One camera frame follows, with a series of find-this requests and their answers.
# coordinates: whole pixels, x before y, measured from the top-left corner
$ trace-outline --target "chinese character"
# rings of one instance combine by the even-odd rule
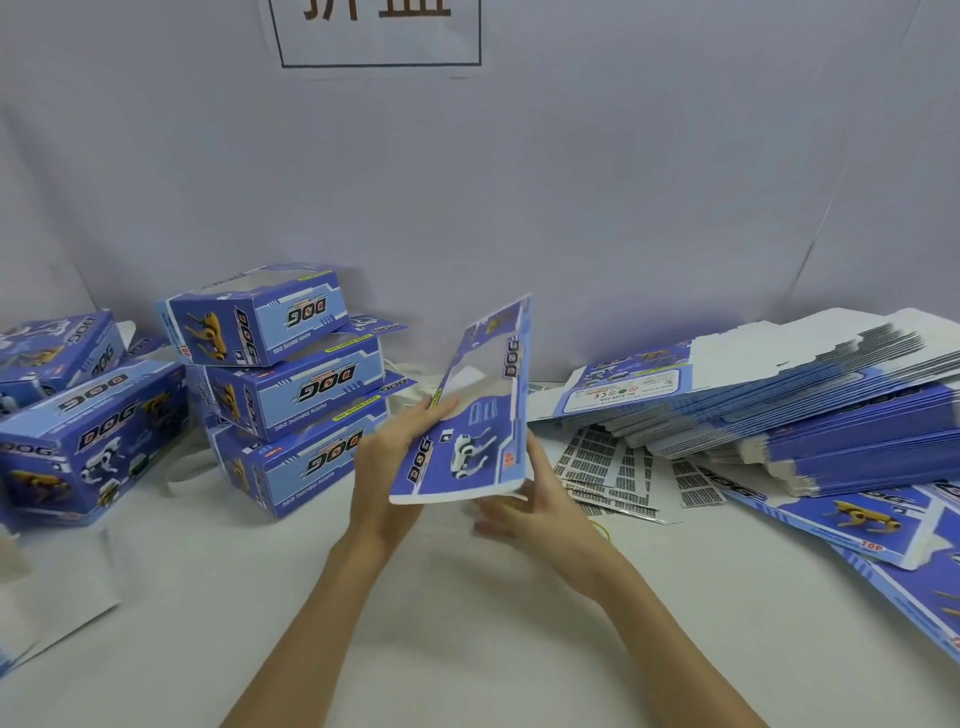
[[[413,10],[410,7],[410,0],[403,0],[403,10],[399,11],[394,7],[394,0],[387,0],[387,10],[380,11],[380,17],[423,17],[425,15],[450,17],[450,10],[444,7],[444,0],[435,0],[437,7],[434,10],[428,10],[426,0],[420,0],[420,8]]]
[[[320,9],[317,7],[317,0],[310,0],[310,10],[303,11],[303,17],[305,17],[307,20],[314,20],[319,14],[320,14]],[[326,0],[326,8],[324,9],[324,20],[329,20],[331,15],[333,15],[333,0]],[[356,19],[357,19],[357,0],[350,0],[350,20],[356,20]]]

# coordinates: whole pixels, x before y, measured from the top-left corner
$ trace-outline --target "robot dog illustration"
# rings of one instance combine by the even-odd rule
[[[8,365],[11,367],[42,367],[56,359],[57,354],[62,351],[63,347],[54,347],[39,352],[21,352],[14,354],[8,361]]]
[[[453,443],[453,459],[450,461],[450,471],[458,480],[462,480],[465,477],[470,477],[479,471],[481,468],[483,468],[484,463],[486,463],[489,459],[488,455],[484,455],[482,458],[480,458],[479,463],[473,467],[470,466],[470,463],[473,460],[482,454],[485,449],[496,442],[496,435],[493,435],[486,443],[479,447],[477,446],[476,441],[485,438],[488,432],[490,432],[489,427],[487,427],[487,429],[485,429],[476,437],[472,437],[470,435],[457,435],[457,439]]]
[[[107,473],[117,473],[117,469],[110,466],[115,458],[122,458],[119,454],[120,438],[114,437],[100,452],[91,455],[86,461],[86,467],[80,471],[80,480],[87,485],[96,485],[103,480]]]
[[[150,417],[150,424],[154,429],[163,429],[177,424],[177,413],[167,406],[169,403],[170,393],[160,392],[156,397],[150,398],[141,405]]]
[[[0,334],[0,337],[26,339],[32,336],[63,336],[68,328],[70,328],[70,319],[57,319],[56,321],[44,322],[36,328],[21,324],[9,331],[4,331]]]
[[[217,314],[207,313],[202,319],[198,319],[192,313],[187,314],[191,319],[202,325],[197,331],[195,328],[184,327],[197,339],[202,342],[200,348],[211,359],[224,361],[227,358],[227,342],[224,341],[224,334],[220,329],[220,319]]]
[[[243,467],[243,461],[234,460],[230,463],[233,467],[233,473],[237,476],[237,480],[240,482],[240,489],[244,493],[250,492],[250,482],[247,479],[247,470]]]
[[[227,412],[231,418],[234,420],[240,419],[240,407],[237,404],[237,393],[233,389],[232,384],[214,384],[213,394],[217,398],[217,401],[227,409]]]
[[[100,495],[97,496],[97,505],[101,508],[112,505],[117,500],[117,496],[120,495],[120,485],[120,481],[115,477],[108,480],[107,485],[100,489]]]
[[[835,500],[833,505],[836,506],[836,512],[825,513],[825,516],[843,515],[850,518],[849,521],[840,523],[841,528],[863,525],[867,521],[873,521],[876,523],[882,523],[883,528],[868,528],[867,530],[871,533],[894,533],[895,531],[899,531],[903,526],[902,523],[892,516],[887,516],[885,513],[878,513],[877,511],[871,511],[859,505],[847,503],[844,500]]]
[[[70,484],[55,475],[27,471],[11,471],[10,475],[20,485],[35,492],[37,505],[48,498],[63,500],[70,495]]]

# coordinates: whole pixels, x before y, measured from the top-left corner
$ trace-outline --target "hand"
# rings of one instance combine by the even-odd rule
[[[574,590],[599,598],[601,574],[623,557],[593,527],[554,474],[543,447],[527,430],[527,454],[534,479],[523,483],[520,500],[479,498],[484,519],[473,525],[482,536],[515,540],[549,564]]]
[[[430,409],[425,397],[360,441],[354,455],[356,477],[350,502],[350,525],[343,541],[375,549],[389,559],[423,506],[392,505],[390,489],[413,442],[457,406],[450,398]]]

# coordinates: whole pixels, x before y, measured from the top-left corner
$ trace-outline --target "white robot dog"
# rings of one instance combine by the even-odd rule
[[[114,458],[123,457],[117,454],[120,449],[120,438],[114,437],[106,446],[95,455],[91,455],[86,461],[86,467],[80,471],[81,480],[87,485],[96,485],[107,473],[117,473],[116,468],[112,468],[110,463]]]
[[[478,455],[496,442],[496,435],[493,435],[490,440],[477,447],[476,441],[485,438],[488,432],[490,432],[489,427],[476,437],[457,435],[457,439],[453,443],[453,460],[450,461],[450,469],[458,480],[470,477],[483,468],[484,463],[487,462],[488,455],[484,455],[480,458],[479,463],[473,467],[470,466],[470,463],[476,459]]]

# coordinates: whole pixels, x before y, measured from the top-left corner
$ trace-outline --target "forearm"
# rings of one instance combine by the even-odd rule
[[[221,728],[320,728],[353,630],[386,557],[342,541],[274,651]]]
[[[600,571],[597,600],[630,652],[660,725],[766,725],[704,657],[623,556],[611,556]]]

